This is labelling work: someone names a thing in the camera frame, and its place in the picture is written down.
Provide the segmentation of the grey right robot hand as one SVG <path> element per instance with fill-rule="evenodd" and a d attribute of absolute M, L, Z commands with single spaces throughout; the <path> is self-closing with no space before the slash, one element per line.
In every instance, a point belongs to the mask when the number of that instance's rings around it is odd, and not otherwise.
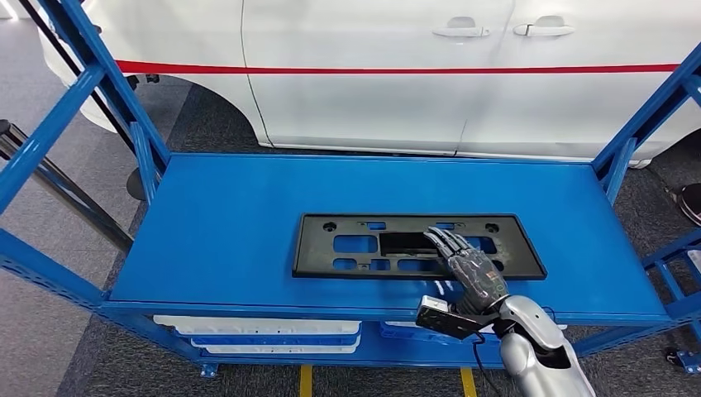
<path fill-rule="evenodd" d="M 458 311 L 478 315 L 495 313 L 498 303 L 508 297 L 508 288 L 491 259 L 449 230 L 430 226 L 423 235 L 436 247 L 441 263 L 463 287 Z"/>

